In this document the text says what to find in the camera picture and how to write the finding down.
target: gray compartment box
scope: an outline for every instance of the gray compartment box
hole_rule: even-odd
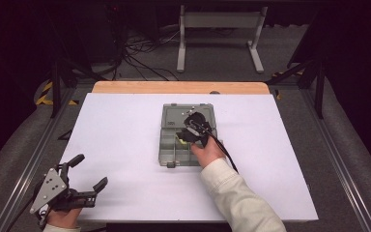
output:
[[[176,135],[185,128],[186,112],[196,108],[202,113],[216,136],[214,107],[212,104],[165,104],[162,109],[161,132],[159,141],[158,161],[161,166],[199,166],[197,157],[192,154],[189,144],[182,143]]]

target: person's right hand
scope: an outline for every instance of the person's right hand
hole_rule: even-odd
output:
[[[224,153],[211,137],[209,137],[209,141],[205,148],[200,148],[197,144],[191,143],[191,151],[198,158],[198,162],[203,168],[214,160],[225,158]]]

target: human hand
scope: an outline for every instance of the human hand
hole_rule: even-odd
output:
[[[80,209],[65,211],[50,211],[47,216],[47,224],[64,229],[74,229],[77,227],[77,217],[80,215]]]
[[[198,162],[203,168],[214,160],[225,158],[224,153],[210,136],[205,148],[200,148],[195,143],[191,143],[191,151],[198,158]]]

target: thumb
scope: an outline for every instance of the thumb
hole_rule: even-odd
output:
[[[198,147],[198,145],[195,144],[195,143],[191,143],[190,148],[191,148],[191,152],[192,152],[195,156],[197,156],[197,157],[202,156],[203,153],[204,153],[204,150],[201,149],[200,147]]]

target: background desk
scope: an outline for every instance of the background desk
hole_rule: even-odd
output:
[[[205,93],[237,93],[239,87],[245,86],[245,95],[100,94],[112,86],[115,93],[127,93],[131,88],[134,93],[146,93],[147,89],[150,93],[158,89],[164,93],[201,93],[204,89]],[[247,94],[249,86],[257,90]],[[224,221],[199,181],[201,167],[168,169],[158,164],[161,110],[164,103],[170,102],[212,103],[218,137],[224,140],[248,185],[284,220],[317,219],[273,96],[265,94],[265,88],[261,83],[98,83],[95,94],[86,97],[62,157],[66,161],[80,153],[86,156],[70,171],[71,186],[76,189],[90,190],[102,177],[109,179],[97,206],[83,211],[80,219]]]

